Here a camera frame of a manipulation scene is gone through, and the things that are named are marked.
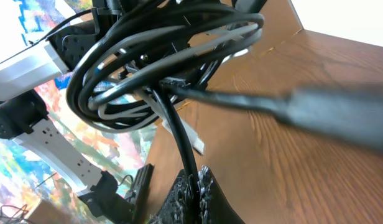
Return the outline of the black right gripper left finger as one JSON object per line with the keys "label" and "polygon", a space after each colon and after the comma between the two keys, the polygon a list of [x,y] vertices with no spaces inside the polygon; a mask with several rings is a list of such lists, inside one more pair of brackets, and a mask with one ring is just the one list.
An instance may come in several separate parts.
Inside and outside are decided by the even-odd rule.
{"label": "black right gripper left finger", "polygon": [[193,194],[182,169],[174,180],[160,210],[150,216],[148,224],[193,224]]}

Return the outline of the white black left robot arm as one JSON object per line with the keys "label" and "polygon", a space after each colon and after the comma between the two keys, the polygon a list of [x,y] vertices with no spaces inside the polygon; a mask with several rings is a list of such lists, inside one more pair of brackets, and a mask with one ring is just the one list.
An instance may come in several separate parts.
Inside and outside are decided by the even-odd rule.
{"label": "white black left robot arm", "polygon": [[14,140],[55,169],[93,216],[112,223],[139,223],[152,165],[140,168],[130,191],[120,196],[114,176],[92,164],[63,137],[34,90],[72,71],[113,24],[114,16],[98,16],[54,28],[0,63],[0,138]]}

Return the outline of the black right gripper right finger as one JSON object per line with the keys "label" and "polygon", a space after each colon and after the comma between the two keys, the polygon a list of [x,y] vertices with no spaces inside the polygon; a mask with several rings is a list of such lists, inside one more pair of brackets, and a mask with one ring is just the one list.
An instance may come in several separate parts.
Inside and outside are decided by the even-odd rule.
{"label": "black right gripper right finger", "polygon": [[198,178],[202,224],[245,224],[230,206],[209,167],[202,166]]}

